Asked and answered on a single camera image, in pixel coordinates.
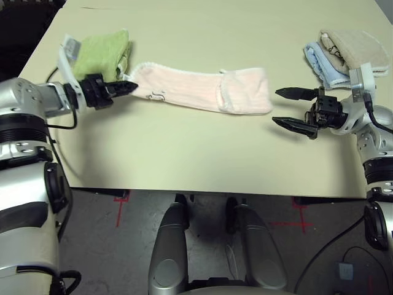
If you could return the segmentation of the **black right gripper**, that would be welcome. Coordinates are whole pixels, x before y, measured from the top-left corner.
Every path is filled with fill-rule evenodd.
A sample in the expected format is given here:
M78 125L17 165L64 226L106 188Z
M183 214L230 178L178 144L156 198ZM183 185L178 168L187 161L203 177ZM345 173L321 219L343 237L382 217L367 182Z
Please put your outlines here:
M305 121L291 117L272 117L273 122L288 131L316 139L317 132L322 128L338 129L344 125L348 114L343 111L342 104L335 96L325 95L323 87L309 89L286 87L278 89L275 94L289 100L311 101L316 99L305 113Z

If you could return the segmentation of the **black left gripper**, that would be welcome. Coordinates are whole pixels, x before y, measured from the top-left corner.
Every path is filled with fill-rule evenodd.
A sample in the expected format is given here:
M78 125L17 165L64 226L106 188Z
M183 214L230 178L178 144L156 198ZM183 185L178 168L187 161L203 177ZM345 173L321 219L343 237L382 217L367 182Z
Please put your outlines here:
M105 83L102 74L88 74L79 81L87 107L96 110L109 108L113 98L131 94L138 84L130 81Z

